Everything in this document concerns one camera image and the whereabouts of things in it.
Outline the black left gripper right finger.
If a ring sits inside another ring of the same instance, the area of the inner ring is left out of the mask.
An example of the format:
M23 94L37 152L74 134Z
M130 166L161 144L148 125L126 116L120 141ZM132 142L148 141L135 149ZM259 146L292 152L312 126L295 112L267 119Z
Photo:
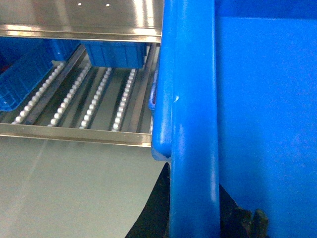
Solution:
M261 209L244 209L219 185L220 236L222 238L267 238L269 219Z

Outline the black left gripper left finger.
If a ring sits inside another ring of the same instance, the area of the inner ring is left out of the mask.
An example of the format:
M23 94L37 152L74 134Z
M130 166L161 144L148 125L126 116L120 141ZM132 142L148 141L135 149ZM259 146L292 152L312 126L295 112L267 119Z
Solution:
M170 165L165 163L151 194L127 238L168 238L170 212Z

